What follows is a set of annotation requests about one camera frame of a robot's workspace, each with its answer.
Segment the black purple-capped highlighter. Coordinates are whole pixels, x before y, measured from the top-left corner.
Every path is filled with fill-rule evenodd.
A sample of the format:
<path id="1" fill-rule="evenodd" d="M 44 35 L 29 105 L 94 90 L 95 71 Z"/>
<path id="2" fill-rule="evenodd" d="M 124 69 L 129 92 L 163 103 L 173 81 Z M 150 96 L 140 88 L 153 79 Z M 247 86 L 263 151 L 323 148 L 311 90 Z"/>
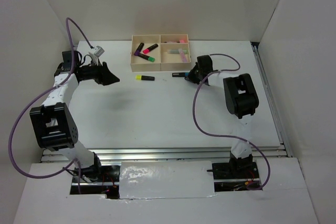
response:
<path id="1" fill-rule="evenodd" d="M 144 47 L 144 43 L 141 42 L 141 43 L 138 45 L 137 49 L 135 50 L 134 55 L 135 55 L 135 56 L 138 56 L 138 55 L 141 53 L 141 50 L 143 49 L 143 47 Z"/>

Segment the black yellow-capped highlighter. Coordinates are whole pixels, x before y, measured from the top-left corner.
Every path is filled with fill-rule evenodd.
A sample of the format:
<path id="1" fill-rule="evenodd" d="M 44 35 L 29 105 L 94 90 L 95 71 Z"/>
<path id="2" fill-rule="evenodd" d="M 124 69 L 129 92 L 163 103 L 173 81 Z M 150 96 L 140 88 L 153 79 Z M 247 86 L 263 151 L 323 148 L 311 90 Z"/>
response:
<path id="1" fill-rule="evenodd" d="M 153 76 L 144 76 L 144 75 L 136 75 L 136 80 L 142 80 L 142 81 L 154 81 L 155 77 Z"/>

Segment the wooden compartment tray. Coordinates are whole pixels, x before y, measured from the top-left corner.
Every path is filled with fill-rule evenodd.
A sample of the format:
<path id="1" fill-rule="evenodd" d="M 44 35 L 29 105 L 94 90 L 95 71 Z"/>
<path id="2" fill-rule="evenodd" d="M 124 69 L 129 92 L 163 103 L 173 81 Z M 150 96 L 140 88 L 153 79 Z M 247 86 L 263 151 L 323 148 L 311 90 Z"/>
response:
<path id="1" fill-rule="evenodd" d="M 166 44 L 168 40 L 185 40 L 184 44 Z M 147 47 L 158 44 L 159 46 L 149 52 L 150 57 L 155 58 L 155 62 L 149 62 L 134 55 L 138 45 L 143 42 L 144 47 L 142 51 Z M 188 62 L 183 63 L 181 61 L 180 54 L 168 54 L 169 49 L 187 49 L 186 54 Z M 192 57 L 189 46 L 189 39 L 187 34 L 165 34 L 165 35 L 133 35 L 132 36 L 132 50 L 130 66 L 133 72 L 152 72 L 152 71 L 186 71 L 190 70 L 192 65 Z"/>

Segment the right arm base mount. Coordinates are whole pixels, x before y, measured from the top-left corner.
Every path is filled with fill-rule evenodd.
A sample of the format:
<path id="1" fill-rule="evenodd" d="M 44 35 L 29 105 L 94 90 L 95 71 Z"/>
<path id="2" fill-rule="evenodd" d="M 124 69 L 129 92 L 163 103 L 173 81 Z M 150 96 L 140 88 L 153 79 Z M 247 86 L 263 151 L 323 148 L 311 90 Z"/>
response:
<path id="1" fill-rule="evenodd" d="M 259 179 L 259 171 L 256 162 L 252 162 L 247 168 L 234 170 L 229 162 L 227 163 L 212 163 L 212 168 L 207 172 L 213 174 L 215 180 L 255 180 Z"/>

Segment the black blue-capped highlighter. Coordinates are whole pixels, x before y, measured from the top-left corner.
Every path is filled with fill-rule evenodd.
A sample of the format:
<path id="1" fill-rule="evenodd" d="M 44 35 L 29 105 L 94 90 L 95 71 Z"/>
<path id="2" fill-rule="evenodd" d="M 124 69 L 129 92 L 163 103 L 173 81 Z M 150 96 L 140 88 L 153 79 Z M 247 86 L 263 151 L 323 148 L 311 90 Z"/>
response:
<path id="1" fill-rule="evenodd" d="M 172 73 L 172 77 L 176 77 L 176 78 L 185 78 L 188 76 L 188 72 L 175 72 Z"/>

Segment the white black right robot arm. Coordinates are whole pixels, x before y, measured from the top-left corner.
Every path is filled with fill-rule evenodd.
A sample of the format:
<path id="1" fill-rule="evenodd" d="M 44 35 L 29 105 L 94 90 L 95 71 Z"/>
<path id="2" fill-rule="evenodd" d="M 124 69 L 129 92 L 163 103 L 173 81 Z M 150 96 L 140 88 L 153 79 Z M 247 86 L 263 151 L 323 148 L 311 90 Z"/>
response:
<path id="1" fill-rule="evenodd" d="M 237 64 L 237 68 L 215 70 L 212 56 L 227 57 Z M 203 85 L 220 87 L 224 90 L 226 108 L 231 115 L 237 117 L 238 120 L 243 119 L 245 116 L 253 116 L 259 106 L 259 98 L 250 74 L 230 74 L 240 70 L 240 68 L 240 63 L 230 55 L 202 55 L 197 57 L 195 66 L 185 76 L 185 80 L 198 85 L 192 103 L 192 116 L 196 128 L 207 136 L 236 140 L 232 143 L 229 159 L 229 172 L 235 178 L 242 177 L 247 172 L 247 168 L 251 167 L 253 163 L 251 148 L 254 147 L 254 144 L 240 136 L 205 132 L 201 129 L 196 119 L 196 101 Z"/>

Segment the pastel green translucent highlighter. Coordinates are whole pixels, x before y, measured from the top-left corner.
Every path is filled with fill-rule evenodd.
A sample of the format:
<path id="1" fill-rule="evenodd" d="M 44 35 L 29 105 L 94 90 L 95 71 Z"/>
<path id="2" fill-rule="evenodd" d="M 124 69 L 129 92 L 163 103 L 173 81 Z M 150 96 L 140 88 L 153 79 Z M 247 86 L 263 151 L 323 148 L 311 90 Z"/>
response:
<path id="1" fill-rule="evenodd" d="M 184 54 L 188 54 L 188 50 L 187 49 L 169 49 L 167 51 L 168 54 L 180 54 L 180 52 L 183 52 Z"/>

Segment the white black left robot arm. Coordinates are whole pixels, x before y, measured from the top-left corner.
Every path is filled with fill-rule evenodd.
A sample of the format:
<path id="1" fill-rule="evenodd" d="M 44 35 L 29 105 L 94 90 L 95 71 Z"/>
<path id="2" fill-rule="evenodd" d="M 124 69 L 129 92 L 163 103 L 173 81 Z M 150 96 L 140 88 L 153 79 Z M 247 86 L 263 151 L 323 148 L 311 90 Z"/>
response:
<path id="1" fill-rule="evenodd" d="M 99 60 L 103 53 L 100 46 L 91 49 L 88 53 L 91 62 L 84 65 L 80 61 L 80 52 L 62 52 L 63 62 L 54 74 L 55 89 L 41 106 L 32 108 L 29 113 L 39 147 L 60 152 L 70 161 L 77 159 L 80 164 L 76 172 L 93 182 L 103 177 L 104 169 L 98 156 L 79 141 L 79 131 L 68 106 L 82 81 L 94 80 L 103 86 L 120 81 L 107 64 Z"/>

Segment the black pink-capped highlighter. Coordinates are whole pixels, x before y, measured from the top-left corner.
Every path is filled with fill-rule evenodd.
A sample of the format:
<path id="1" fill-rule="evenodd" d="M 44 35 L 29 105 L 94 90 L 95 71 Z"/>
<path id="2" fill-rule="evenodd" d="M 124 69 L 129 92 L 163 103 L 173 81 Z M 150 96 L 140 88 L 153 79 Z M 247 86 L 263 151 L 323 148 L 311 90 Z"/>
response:
<path id="1" fill-rule="evenodd" d="M 149 52 L 151 52 L 152 50 L 156 49 L 159 45 L 158 44 L 153 44 L 149 47 L 147 47 L 146 49 L 144 49 L 142 52 L 144 54 L 148 54 Z"/>

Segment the pastel purple translucent highlighter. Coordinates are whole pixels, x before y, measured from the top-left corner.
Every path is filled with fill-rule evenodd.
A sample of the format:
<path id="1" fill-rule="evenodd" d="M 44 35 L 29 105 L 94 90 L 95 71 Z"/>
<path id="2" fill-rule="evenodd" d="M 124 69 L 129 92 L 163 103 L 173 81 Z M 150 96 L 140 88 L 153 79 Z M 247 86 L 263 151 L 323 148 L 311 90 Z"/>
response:
<path id="1" fill-rule="evenodd" d="M 188 59 L 187 59 L 187 56 L 186 56 L 186 54 L 187 54 L 187 50 L 186 49 L 178 49 L 178 51 L 179 51 L 179 54 L 180 54 L 180 56 L 181 56 L 181 61 L 183 62 L 183 63 L 187 63 L 188 62 Z"/>

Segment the white front cover panel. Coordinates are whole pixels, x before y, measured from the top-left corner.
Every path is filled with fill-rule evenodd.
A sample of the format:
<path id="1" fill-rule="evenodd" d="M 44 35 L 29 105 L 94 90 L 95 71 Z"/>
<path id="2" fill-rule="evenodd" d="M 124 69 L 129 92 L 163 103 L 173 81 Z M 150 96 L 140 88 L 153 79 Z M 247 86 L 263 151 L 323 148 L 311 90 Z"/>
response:
<path id="1" fill-rule="evenodd" d="M 208 198 L 216 195 L 210 161 L 123 162 L 121 199 Z"/>

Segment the pastel pink translucent highlighter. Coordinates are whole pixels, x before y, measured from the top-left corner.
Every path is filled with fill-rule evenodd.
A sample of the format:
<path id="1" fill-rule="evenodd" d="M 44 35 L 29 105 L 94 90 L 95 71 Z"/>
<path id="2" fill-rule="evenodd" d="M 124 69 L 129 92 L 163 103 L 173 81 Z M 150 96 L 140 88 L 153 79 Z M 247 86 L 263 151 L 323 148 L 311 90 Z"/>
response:
<path id="1" fill-rule="evenodd" d="M 185 40 L 181 39 L 181 40 L 168 40 L 165 41 L 164 43 L 166 44 L 184 44 Z"/>

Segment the black green-capped highlighter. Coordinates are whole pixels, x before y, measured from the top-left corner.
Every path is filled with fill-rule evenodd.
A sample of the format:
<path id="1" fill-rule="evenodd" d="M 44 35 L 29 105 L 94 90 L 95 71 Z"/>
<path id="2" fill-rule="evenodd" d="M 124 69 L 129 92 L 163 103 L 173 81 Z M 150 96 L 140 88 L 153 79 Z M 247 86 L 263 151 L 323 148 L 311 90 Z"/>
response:
<path id="1" fill-rule="evenodd" d="M 140 58 L 142 58 L 142 59 L 145 59 L 145 60 L 147 60 L 147 61 L 149 61 L 149 62 L 155 62 L 155 58 L 150 57 L 150 56 L 145 55 L 145 54 L 141 54 L 141 53 L 139 53 L 139 54 L 138 54 L 138 57 L 140 57 Z"/>

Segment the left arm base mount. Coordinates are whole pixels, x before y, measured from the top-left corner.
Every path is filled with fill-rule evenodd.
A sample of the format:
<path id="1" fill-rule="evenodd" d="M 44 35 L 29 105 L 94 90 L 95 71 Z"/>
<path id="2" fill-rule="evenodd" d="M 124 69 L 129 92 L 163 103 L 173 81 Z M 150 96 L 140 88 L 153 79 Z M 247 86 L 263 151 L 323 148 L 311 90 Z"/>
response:
<path id="1" fill-rule="evenodd" d="M 116 184 L 119 182 L 120 166 L 118 165 L 104 165 L 96 168 L 82 168 L 81 176 L 78 177 L 78 168 L 67 168 L 66 172 L 69 173 L 74 182 L 80 181 L 81 183 L 102 183 L 111 182 Z"/>

